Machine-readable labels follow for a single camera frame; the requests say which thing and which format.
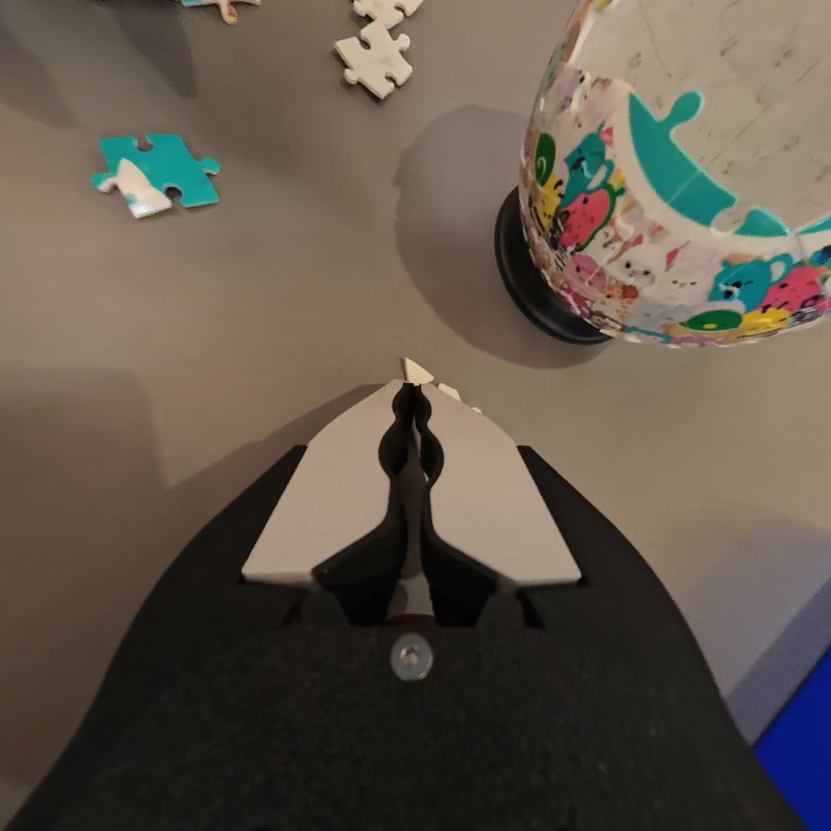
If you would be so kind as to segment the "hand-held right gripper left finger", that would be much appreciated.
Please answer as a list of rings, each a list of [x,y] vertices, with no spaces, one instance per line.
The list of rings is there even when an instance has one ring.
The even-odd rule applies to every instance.
[[[406,561],[399,477],[415,393],[393,380],[307,443],[242,567],[247,583],[327,593],[351,624],[383,624]]]

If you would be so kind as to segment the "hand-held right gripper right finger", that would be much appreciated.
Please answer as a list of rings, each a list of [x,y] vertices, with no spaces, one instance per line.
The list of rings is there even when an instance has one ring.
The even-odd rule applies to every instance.
[[[475,627],[492,597],[565,587],[581,570],[514,440],[432,384],[413,392],[426,495],[421,563],[442,627]]]

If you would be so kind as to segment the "white puzzle piece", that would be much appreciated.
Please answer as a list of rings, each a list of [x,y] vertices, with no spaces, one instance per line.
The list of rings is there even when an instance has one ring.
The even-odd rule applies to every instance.
[[[460,392],[410,358],[401,359],[404,379],[419,392],[419,407],[430,421],[452,421],[483,416],[482,410],[461,399]]]
[[[412,74],[405,58],[410,37],[392,36],[382,22],[360,29],[357,36],[338,40],[333,50],[343,66],[343,79],[349,86],[361,86],[376,100],[384,100],[403,86]]]
[[[356,15],[391,30],[412,16],[422,3],[423,1],[352,1],[351,5]]]

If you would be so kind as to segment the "colourful puzzle ball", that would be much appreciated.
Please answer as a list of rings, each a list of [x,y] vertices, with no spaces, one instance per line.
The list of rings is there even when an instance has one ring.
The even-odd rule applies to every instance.
[[[829,316],[829,2],[577,2],[520,153],[534,265],[603,334]]]

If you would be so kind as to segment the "black ball stand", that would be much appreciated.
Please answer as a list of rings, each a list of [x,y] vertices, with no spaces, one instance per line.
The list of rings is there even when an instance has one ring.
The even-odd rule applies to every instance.
[[[599,347],[612,339],[573,312],[534,265],[525,239],[518,186],[499,208],[493,245],[496,265],[509,296],[541,332],[557,341],[586,348]]]

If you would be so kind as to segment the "teal puzzle piece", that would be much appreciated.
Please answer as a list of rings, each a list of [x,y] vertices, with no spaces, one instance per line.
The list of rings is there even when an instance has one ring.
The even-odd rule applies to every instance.
[[[118,190],[135,219],[164,213],[173,207],[168,194],[175,190],[185,209],[219,202],[212,178],[221,165],[212,158],[195,159],[179,135],[146,134],[147,148],[134,136],[101,139],[104,173],[94,173],[90,184],[98,192]]]

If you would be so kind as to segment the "colourful puzzle piece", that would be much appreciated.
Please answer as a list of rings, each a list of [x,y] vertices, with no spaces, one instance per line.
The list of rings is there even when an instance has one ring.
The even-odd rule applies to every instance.
[[[237,5],[243,4],[246,6],[261,6],[262,1],[176,1],[177,4],[184,8],[195,8],[203,6],[215,6],[223,19],[228,25],[234,25],[238,18]]]

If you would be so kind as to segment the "blue plastic bin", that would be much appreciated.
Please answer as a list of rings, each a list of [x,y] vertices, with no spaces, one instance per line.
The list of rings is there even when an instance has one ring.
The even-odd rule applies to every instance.
[[[804,824],[829,830],[829,652],[763,733],[754,753]]]

